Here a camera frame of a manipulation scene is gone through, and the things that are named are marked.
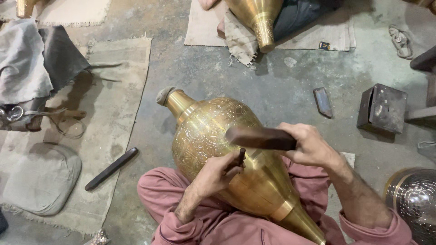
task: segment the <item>man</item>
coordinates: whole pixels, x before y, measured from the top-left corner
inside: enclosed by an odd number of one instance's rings
[[[297,140],[297,150],[282,155],[304,208],[325,233],[327,244],[346,244],[338,225],[324,214],[331,181],[343,208],[342,229],[355,245],[416,245],[407,224],[385,206],[315,127],[281,123],[279,129]],[[209,158],[192,183],[178,170],[163,167],[141,177],[139,197],[159,223],[153,245],[315,245],[213,197],[243,171],[234,164],[237,159],[238,152]]]

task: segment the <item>vase neck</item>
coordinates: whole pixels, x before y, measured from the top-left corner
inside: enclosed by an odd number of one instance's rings
[[[180,126],[202,102],[192,99],[183,90],[176,90],[168,96],[164,106],[171,111],[177,120],[177,126]]]

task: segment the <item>rusty metal box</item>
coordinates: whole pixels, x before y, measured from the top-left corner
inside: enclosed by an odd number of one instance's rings
[[[375,133],[401,134],[407,93],[376,84],[362,93],[357,127]]]

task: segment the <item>beige mat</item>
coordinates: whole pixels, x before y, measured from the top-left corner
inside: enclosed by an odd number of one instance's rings
[[[224,0],[210,10],[203,10],[198,0],[192,0],[185,45],[227,47],[218,36],[217,26],[228,9]]]
[[[185,45],[227,46],[226,41],[218,37],[216,27],[224,17],[227,5],[221,1],[208,11],[201,8],[198,0],[192,0]],[[330,43],[331,50],[348,51],[356,47],[351,10],[340,8],[316,20],[307,28],[290,36],[286,42],[278,45],[281,49],[318,49],[320,41]]]
[[[0,4],[0,20],[16,20],[16,1]],[[42,0],[33,9],[33,17],[46,26],[83,27],[101,25],[111,0]]]
[[[82,172],[61,212],[52,217],[23,212],[25,217],[86,234],[102,227],[118,172],[93,191],[85,191],[85,185],[126,151],[145,85],[150,47],[147,37],[94,44],[88,50],[93,78],[82,73],[73,85],[48,101],[50,107],[87,111],[82,120],[87,129],[80,139],[62,136],[47,117],[40,132],[8,132],[6,139],[0,139],[0,194],[14,163],[35,143],[63,144],[82,160]],[[71,119],[60,124],[64,131],[67,126],[68,133],[81,128]]]

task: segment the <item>hammered metal vase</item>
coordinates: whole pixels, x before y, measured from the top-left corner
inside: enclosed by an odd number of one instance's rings
[[[273,25],[280,13],[283,0],[225,0],[225,2],[235,16],[254,31],[262,53],[274,50],[276,45]]]
[[[406,221],[415,242],[436,244],[436,170],[415,167],[395,173],[386,183],[385,202]]]
[[[231,126],[259,127],[245,104],[230,98],[195,101],[181,90],[164,103],[177,119],[172,151],[182,174],[192,181],[210,157],[221,157],[239,147],[224,134]],[[319,245],[322,231],[302,208],[281,157],[273,151],[246,149],[243,173],[236,175],[219,197],[239,210],[262,216]]]

